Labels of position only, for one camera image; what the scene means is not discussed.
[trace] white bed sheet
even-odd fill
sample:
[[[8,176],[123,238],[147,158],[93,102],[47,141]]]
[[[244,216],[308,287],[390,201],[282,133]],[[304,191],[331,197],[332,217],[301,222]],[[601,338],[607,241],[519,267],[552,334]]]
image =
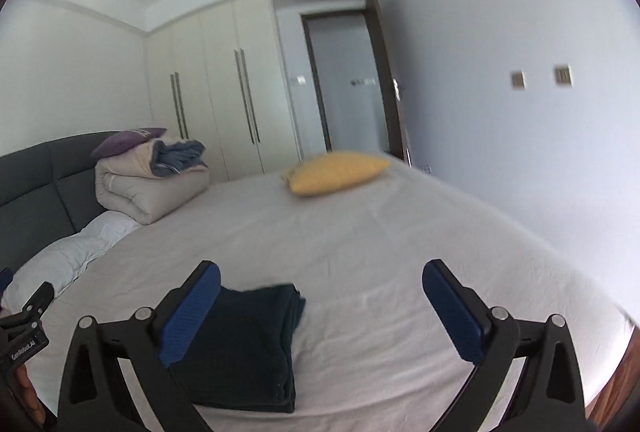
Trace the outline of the white bed sheet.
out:
[[[139,229],[47,310],[51,343],[30,361],[30,376],[55,409],[80,317],[127,319],[156,306],[207,259],[225,287],[293,282],[307,299],[292,345],[295,414],[199,408],[213,430],[423,432],[471,372],[422,291],[432,258],[516,318],[565,315],[587,402],[615,371],[632,325],[590,280],[492,208],[394,162],[371,184],[315,199],[294,197],[273,175],[213,186]],[[483,430],[498,423],[517,367]],[[133,394],[147,426],[160,430],[139,389]]]

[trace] wardrobe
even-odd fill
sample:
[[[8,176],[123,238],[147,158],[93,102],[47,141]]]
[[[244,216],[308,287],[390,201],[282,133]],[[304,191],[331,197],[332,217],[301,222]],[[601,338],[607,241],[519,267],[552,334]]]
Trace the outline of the wardrobe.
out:
[[[197,139],[212,180],[299,162],[271,0],[232,0],[146,38],[154,123]]]

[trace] door handle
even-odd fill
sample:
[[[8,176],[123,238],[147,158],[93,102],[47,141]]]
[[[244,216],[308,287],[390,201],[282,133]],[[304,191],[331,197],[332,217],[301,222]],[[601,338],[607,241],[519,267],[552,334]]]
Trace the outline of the door handle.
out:
[[[249,93],[249,106],[251,107],[251,114],[254,117],[255,137],[260,143],[260,132],[258,132],[258,122],[255,120],[254,98],[251,94],[251,85],[249,84],[249,73],[246,70],[246,58],[244,57],[244,49],[240,49],[240,56],[242,57],[242,67],[244,68],[244,81],[246,82],[246,90]]]
[[[175,75],[171,73],[171,91],[174,94],[175,117],[178,119],[178,129],[180,129],[180,138],[184,138],[182,132],[182,120],[180,118],[180,110],[178,108],[178,93],[175,89]]]
[[[255,145],[254,132],[251,129],[251,121],[249,120],[249,109],[246,106],[246,95],[244,94],[244,84],[242,83],[242,71],[240,70],[240,58],[238,50],[234,49],[236,54],[236,68],[238,69],[238,81],[240,82],[240,91],[242,91],[242,103],[244,104],[244,114],[246,115],[246,124],[249,126],[249,136],[251,137],[251,143]]]
[[[175,73],[175,88],[178,91],[178,105],[180,105],[180,113],[182,115],[182,126],[184,127],[184,137],[189,139],[189,129],[187,129],[187,119],[184,117],[184,106],[182,105],[182,90],[180,89],[180,74]]]

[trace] metal screw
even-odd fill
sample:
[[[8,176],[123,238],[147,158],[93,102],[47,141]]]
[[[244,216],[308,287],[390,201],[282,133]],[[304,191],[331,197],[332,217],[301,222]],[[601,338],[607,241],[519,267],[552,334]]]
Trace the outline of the metal screw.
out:
[[[491,314],[498,320],[506,320],[509,318],[509,312],[504,307],[494,307]]]
[[[551,317],[551,321],[555,326],[564,327],[566,325],[566,320],[562,315],[553,315]]]
[[[152,314],[153,314],[153,311],[151,310],[151,308],[141,307],[139,310],[136,311],[135,317],[137,320],[147,320]]]
[[[78,322],[81,329],[87,329],[94,323],[93,317],[82,317]]]

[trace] blue gripper pad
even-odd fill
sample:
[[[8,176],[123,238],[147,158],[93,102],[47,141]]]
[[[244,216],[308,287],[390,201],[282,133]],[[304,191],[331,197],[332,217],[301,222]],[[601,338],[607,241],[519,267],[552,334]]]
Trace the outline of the blue gripper pad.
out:
[[[211,264],[198,279],[160,333],[160,361],[165,367],[179,362],[220,294],[220,269]]]
[[[14,279],[14,274],[9,268],[4,268],[0,271],[0,295],[2,292],[9,287],[12,280]]]
[[[424,266],[422,288],[449,333],[460,358],[478,365],[484,358],[482,327],[434,261]]]

